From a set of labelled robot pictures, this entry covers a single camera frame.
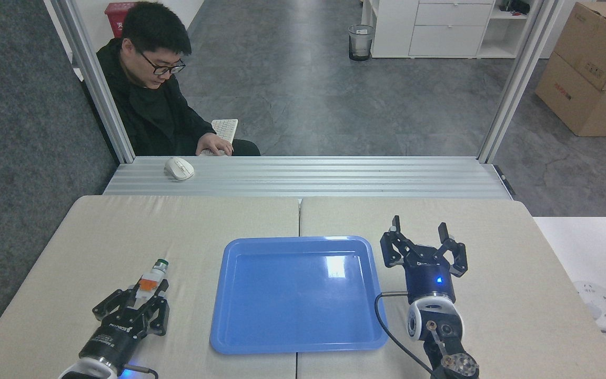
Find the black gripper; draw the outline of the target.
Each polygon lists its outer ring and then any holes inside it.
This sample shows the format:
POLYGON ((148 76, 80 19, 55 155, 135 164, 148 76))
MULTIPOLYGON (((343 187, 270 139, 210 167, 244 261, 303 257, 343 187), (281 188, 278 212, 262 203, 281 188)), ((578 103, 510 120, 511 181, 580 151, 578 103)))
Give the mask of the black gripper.
POLYGON ((92 310, 102 324, 79 351, 79 357, 103 359, 116 371, 122 372, 145 336, 166 335, 170 312, 165 297, 168 288, 168 280, 163 279, 154 296, 138 311, 133 307, 136 300, 134 288, 115 290, 108 295, 92 310))
POLYGON ((399 215, 395 215, 380 239, 385 267, 404 266, 409 304, 428 296, 445 296, 456 302, 451 275, 462 277, 468 271, 466 247, 449 235, 445 222, 438 226, 438 234, 441 242, 438 249, 415 247, 402 235, 399 215), (448 251, 452 252, 452 264, 444 257, 448 251))

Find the person's hand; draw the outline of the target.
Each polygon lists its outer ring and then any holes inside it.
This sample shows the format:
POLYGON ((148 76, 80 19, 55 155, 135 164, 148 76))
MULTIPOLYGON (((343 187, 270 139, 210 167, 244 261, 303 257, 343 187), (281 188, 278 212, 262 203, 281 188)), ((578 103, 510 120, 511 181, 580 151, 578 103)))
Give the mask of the person's hand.
POLYGON ((232 156, 234 152, 231 142, 217 136, 214 133, 206 133, 200 137, 197 142, 195 155, 200 156, 202 151, 205 151, 206 149, 209 149, 214 155, 218 155, 220 152, 223 152, 227 156, 232 156))

